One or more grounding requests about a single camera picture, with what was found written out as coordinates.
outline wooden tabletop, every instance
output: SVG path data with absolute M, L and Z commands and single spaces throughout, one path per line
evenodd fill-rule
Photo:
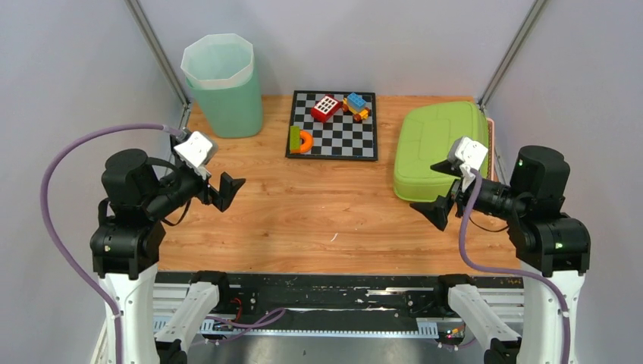
M 378 162 L 285 158 L 292 96 L 265 96 L 264 127 L 246 139 L 217 138 L 195 105 L 188 127 L 207 133 L 219 144 L 208 164 L 212 183 L 218 188 L 223 171 L 247 182 L 225 213 L 196 202 L 180 225 L 166 228 L 161 269 L 477 273 L 460 259 L 458 218 L 452 214 L 445 232 L 439 231 L 393 192 L 397 137 L 405 115 L 424 105 L 456 100 L 472 101 L 469 97 L 379 96 Z M 472 218 L 491 229 L 504 226 L 479 213 Z M 469 224 L 467 251 L 474 262 L 518 267 L 506 232 L 488 233 Z

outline white wall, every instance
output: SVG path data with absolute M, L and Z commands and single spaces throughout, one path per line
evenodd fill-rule
M 511 166 L 520 146 L 571 166 L 564 210 L 591 234 L 582 364 L 641 362 L 643 2 L 550 2 L 489 105 Z
M 480 96 L 532 0 L 141 0 L 174 70 L 206 34 L 255 46 L 262 91 Z
M 103 305 L 45 232 L 42 173 L 78 136 L 141 121 L 177 126 L 181 106 L 124 2 L 100 0 L 3 3 L 0 105 L 0 361 L 89 362 Z M 105 160 L 134 146 L 165 157 L 167 144 L 159 132 L 121 133 L 82 147 L 56 171 L 54 223 L 85 269 Z

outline orange ring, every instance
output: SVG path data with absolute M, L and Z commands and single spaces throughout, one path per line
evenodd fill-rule
M 310 133 L 307 131 L 300 130 L 300 138 L 303 140 L 303 143 L 296 152 L 308 152 L 312 148 L 312 135 L 310 135 Z

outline chessboard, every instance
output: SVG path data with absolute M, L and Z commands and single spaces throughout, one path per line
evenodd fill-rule
M 315 103 L 324 96 L 330 95 L 342 101 L 350 92 L 295 91 L 293 108 L 290 113 L 291 126 L 299 127 L 312 135 L 312 148 L 305 153 L 291 153 L 289 138 L 286 138 L 287 158 L 343 159 L 351 161 L 377 161 L 377 110 L 374 93 L 356 93 L 366 101 L 366 107 L 372 110 L 371 115 L 361 123 L 353 120 L 350 111 L 341 108 L 322 123 L 310 115 Z

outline green lunch box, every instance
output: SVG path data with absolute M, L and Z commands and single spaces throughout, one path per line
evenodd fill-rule
M 472 102 L 458 101 L 424 106 L 405 118 L 397 143 L 393 185 L 395 194 L 413 202 L 432 202 L 445 196 L 454 177 L 431 170 L 447 158 L 460 137 L 469 137 L 489 147 L 487 119 Z M 481 166 L 487 177 L 488 157 Z

